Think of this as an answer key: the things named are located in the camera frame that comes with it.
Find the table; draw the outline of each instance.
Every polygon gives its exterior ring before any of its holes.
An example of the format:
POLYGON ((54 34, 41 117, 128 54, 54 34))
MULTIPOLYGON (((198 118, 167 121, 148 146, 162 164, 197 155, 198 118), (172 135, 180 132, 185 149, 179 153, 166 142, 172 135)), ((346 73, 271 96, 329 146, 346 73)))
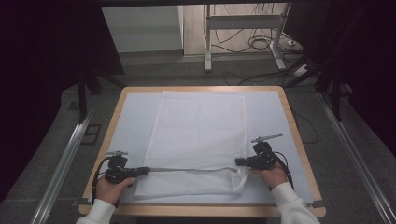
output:
MULTIPOLYGON (((139 92, 162 92, 162 91, 176 91, 176 92, 242 92, 242 91, 276 91, 279 95, 281 104, 285 111, 288 124, 290 126, 292 137, 297 151, 304 167, 305 174, 308 179, 308 185, 311 188, 314 205, 308 209, 316 216, 323 217, 326 214, 326 208, 320 206, 322 198, 318 190, 318 185, 312 173, 309 160, 305 154, 304 145, 298 133, 297 126, 291 114, 290 106, 285 92, 278 86, 266 87, 230 87, 230 86, 200 86, 200 87, 127 87, 123 89, 113 117, 110 121, 106 132, 104 142, 101 146, 99 155, 96 159, 94 169, 92 171, 90 180, 85 188, 83 198, 89 198, 91 195, 91 185, 94 177, 95 169, 98 167, 100 161, 105 158, 106 152, 110 146, 114 130, 116 129, 120 113, 123 108, 124 101, 128 93, 139 92)), ((81 204, 79 212, 81 214, 88 214, 91 205, 81 204)), ((276 207, 274 205, 249 205, 249 204, 155 204, 155 203, 140 203, 140 204, 121 204, 115 211, 118 215, 128 216, 169 216, 169 217, 276 217, 276 207)))

